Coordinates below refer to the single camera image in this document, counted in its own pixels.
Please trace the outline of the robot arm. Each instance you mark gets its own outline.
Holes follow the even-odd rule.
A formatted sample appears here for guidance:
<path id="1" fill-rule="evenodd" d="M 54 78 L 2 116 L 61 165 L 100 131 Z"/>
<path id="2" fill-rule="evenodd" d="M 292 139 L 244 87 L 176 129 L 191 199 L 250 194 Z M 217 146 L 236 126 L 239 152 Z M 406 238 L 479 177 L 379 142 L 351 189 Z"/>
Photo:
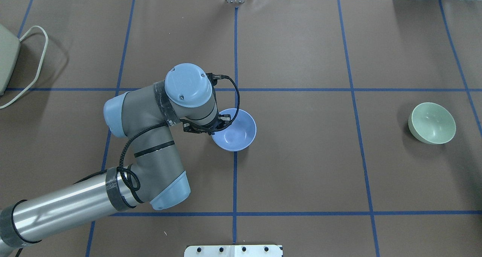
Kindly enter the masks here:
<path id="1" fill-rule="evenodd" d="M 236 116 L 219 113 L 218 80 L 230 77 L 184 63 L 163 81 L 108 100 L 107 126 L 128 139 L 117 165 L 3 209 L 1 256 L 142 203 L 164 210 L 186 200 L 191 188 L 170 127 L 181 124 L 184 132 L 208 135 L 229 127 Z"/>

